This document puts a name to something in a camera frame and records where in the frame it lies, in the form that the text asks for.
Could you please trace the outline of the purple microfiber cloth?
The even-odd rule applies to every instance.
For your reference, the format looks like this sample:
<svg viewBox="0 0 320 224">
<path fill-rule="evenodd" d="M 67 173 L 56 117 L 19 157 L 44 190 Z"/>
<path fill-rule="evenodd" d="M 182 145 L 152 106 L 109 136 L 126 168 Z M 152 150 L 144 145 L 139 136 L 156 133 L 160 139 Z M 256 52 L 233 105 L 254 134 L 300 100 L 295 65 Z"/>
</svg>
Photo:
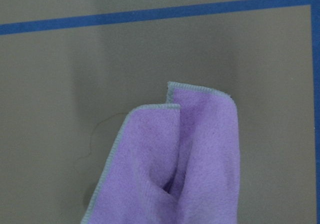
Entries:
<svg viewBox="0 0 320 224">
<path fill-rule="evenodd" d="M 237 107 L 215 89 L 169 82 L 164 104 L 126 116 L 84 224 L 235 224 Z"/>
</svg>

